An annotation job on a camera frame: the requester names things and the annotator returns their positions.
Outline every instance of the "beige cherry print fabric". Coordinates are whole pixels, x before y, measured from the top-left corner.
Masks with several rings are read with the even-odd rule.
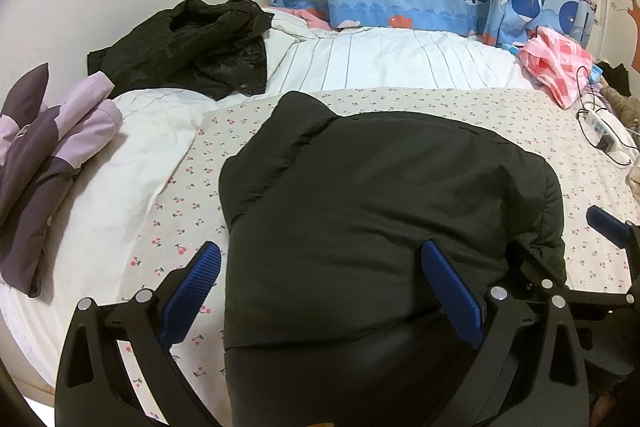
[[[597,204],[622,220],[640,222],[640,211],[625,184],[628,169],[585,142],[575,111],[561,110],[541,91],[462,91],[379,87],[316,93],[334,112],[400,110],[436,114],[494,130],[537,153],[558,174],[564,203],[565,260],[569,284],[578,290],[622,292],[629,285],[625,256],[590,229],[586,211]],[[204,241],[222,250],[223,266],[191,331],[172,355],[203,403],[223,426],[231,425],[222,346],[228,233],[218,197],[218,175],[226,158],[257,132],[279,97],[207,113],[191,148],[167,181],[140,230],[124,270],[119,299],[143,287],[156,288],[166,274],[185,266]],[[472,162],[473,158],[462,161]],[[122,345],[132,385],[145,412],[162,419],[150,398],[130,346]]]

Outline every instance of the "crumpled black jacket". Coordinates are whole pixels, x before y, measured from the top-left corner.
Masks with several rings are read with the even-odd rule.
[[[544,158],[429,114],[339,117],[287,93],[226,160],[220,200],[234,427],[429,425],[475,352],[420,270],[428,239],[486,288],[515,239],[565,277]]]
[[[186,0],[137,26],[110,48],[87,57],[89,74],[105,73],[123,92],[183,87],[221,100],[238,90],[264,93],[267,55],[262,34],[273,15],[251,0],[211,6]]]

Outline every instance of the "silver screw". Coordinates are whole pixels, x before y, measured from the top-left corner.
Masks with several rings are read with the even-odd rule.
[[[497,301],[504,301],[508,297],[507,290],[502,286],[494,286],[491,288],[491,296]]]
[[[89,297],[80,299],[80,302],[78,302],[78,309],[81,312],[87,311],[91,307],[92,302],[93,301]]]
[[[553,297],[551,297],[551,303],[559,309],[562,309],[566,306],[566,301],[559,295],[554,295]]]
[[[154,293],[151,290],[144,288],[143,290],[140,290],[138,293],[136,293],[136,301],[138,301],[139,303],[149,302],[151,300],[151,297],[153,296]]]

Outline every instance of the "dark puffer jacket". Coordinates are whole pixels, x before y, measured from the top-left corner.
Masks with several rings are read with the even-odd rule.
[[[555,172],[459,121],[339,117],[290,92],[226,161],[220,198],[234,427],[428,425],[475,353],[422,275],[428,239],[487,287],[514,239],[565,277]]]

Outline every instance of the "pink cloth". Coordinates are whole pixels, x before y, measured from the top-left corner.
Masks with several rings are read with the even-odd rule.
[[[518,57],[563,109],[569,109],[584,92],[593,67],[593,57],[580,44],[544,26],[536,29]]]
[[[317,17],[309,10],[294,10],[293,8],[280,8],[277,6],[273,6],[273,9],[284,13],[290,13],[292,15],[295,15],[296,17],[304,19],[306,21],[306,25],[309,28],[331,31],[331,26],[329,26],[329,23],[327,21],[323,21],[320,17]]]

